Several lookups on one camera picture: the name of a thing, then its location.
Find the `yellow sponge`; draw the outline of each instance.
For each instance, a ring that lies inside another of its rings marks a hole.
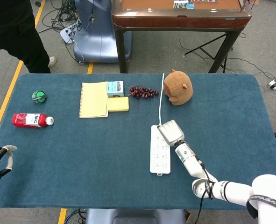
[[[128,111],[128,97],[108,98],[107,107],[109,112]]]

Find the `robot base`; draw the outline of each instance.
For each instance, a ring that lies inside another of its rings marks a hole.
[[[132,31],[124,33],[126,61],[129,61],[132,56],[132,37]],[[78,61],[83,62],[84,58],[85,62],[118,62],[115,33],[110,33],[107,36],[100,34],[90,35],[83,29],[83,31],[77,31],[74,40],[73,52]]]

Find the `white bottle cap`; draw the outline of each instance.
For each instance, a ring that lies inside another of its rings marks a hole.
[[[52,124],[54,124],[54,118],[53,118],[53,117],[47,117],[47,118],[45,119],[45,123],[46,123],[47,125],[52,125]]]

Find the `gray floor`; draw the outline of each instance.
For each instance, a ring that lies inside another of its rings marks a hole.
[[[57,6],[60,0],[53,0]],[[34,15],[38,8],[33,5]],[[47,0],[43,9],[37,30],[44,29],[41,24],[42,17],[52,10],[50,2]],[[259,6],[253,8],[253,18],[244,30],[247,35],[245,39],[239,38],[234,45],[234,50],[229,57],[239,57],[256,64],[263,71],[272,73],[276,77],[276,2],[271,0],[261,0]],[[194,48],[208,40],[217,37],[219,33],[180,33],[183,46]],[[88,64],[76,63],[68,53],[62,43],[58,33],[50,30],[41,33],[41,38],[50,56],[56,56],[57,64],[51,69],[53,73],[86,73]],[[217,51],[220,42],[216,42],[205,49],[212,54]],[[182,49],[178,42],[178,32],[135,32],[133,57],[129,64],[130,73],[169,73],[171,69],[182,70],[186,73],[205,73],[209,70],[212,61],[202,60],[195,54],[183,57],[186,50]],[[7,52],[0,50],[0,107],[6,95],[14,75],[18,60],[11,57]],[[255,74],[259,72],[254,66],[240,60],[228,60],[228,68],[232,70],[245,71]],[[27,73],[26,68],[22,68],[20,75]],[[96,63],[93,73],[118,73],[117,64]],[[263,74],[255,75],[259,84],[266,86],[268,78]],[[269,117],[276,132],[276,91],[266,89],[262,93]],[[191,211],[191,220],[195,221],[197,211]],[[0,224],[54,224],[58,223],[60,209],[0,209]],[[70,223],[78,223],[78,217],[74,217]],[[204,210],[201,214],[199,224],[243,224],[257,223],[252,220],[245,211],[211,211]]]

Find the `bottle label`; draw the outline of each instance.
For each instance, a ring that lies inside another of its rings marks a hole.
[[[16,121],[19,124],[41,127],[38,124],[39,116],[39,113],[19,113],[16,115]]]

